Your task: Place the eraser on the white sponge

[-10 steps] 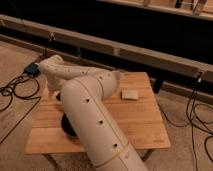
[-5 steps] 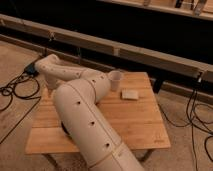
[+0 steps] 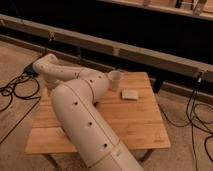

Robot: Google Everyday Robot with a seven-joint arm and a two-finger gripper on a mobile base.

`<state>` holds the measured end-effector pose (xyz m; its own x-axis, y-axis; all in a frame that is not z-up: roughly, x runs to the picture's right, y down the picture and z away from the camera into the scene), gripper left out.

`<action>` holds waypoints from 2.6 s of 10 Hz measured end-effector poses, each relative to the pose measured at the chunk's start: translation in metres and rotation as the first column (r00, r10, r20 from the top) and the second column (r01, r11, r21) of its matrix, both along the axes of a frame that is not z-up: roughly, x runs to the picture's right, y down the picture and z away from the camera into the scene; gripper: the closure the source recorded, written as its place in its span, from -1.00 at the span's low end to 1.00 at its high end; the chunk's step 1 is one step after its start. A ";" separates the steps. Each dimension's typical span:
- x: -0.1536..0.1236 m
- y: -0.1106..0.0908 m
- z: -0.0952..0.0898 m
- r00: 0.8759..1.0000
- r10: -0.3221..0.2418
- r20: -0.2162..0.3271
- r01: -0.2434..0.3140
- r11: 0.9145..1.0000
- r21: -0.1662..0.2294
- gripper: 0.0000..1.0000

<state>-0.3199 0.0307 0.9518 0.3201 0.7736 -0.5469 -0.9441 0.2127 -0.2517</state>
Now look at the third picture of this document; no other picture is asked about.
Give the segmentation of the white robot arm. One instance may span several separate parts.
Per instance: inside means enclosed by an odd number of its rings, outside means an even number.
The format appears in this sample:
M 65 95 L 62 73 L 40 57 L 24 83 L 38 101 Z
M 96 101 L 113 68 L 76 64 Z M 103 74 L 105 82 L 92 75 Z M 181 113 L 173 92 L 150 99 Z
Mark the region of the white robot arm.
M 144 171 L 95 107 L 109 88 L 104 73 L 63 66 L 52 53 L 33 68 L 44 77 L 53 111 L 90 171 Z

